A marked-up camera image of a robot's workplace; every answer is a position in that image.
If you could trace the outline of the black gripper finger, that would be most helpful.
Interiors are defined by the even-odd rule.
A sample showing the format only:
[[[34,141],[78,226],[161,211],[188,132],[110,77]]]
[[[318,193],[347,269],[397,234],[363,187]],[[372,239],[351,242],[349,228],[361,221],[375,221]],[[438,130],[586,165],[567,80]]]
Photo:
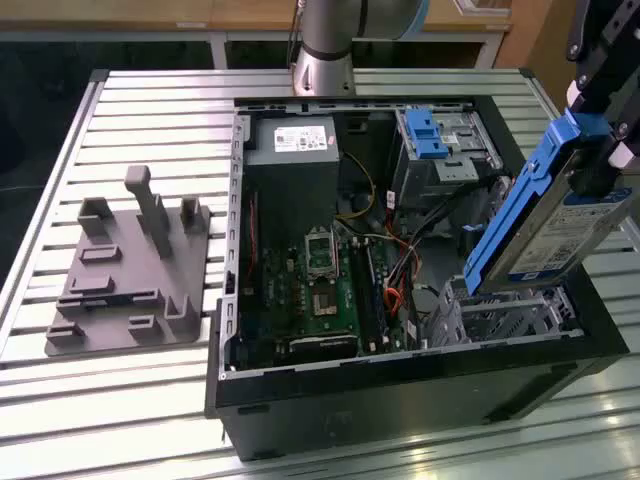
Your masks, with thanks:
[[[600,63],[591,83],[588,111],[603,115],[611,96],[639,68],[639,3],[602,1],[603,22],[599,38]],[[619,115],[609,123],[609,132],[589,150],[572,174],[572,190],[585,196],[604,196],[613,189],[620,173],[639,168],[639,92],[625,101]]]
[[[600,63],[599,38],[602,31],[603,2],[583,0],[576,3],[569,30],[566,59],[576,65],[575,78],[567,88],[567,106],[572,113],[588,111],[591,83]]]

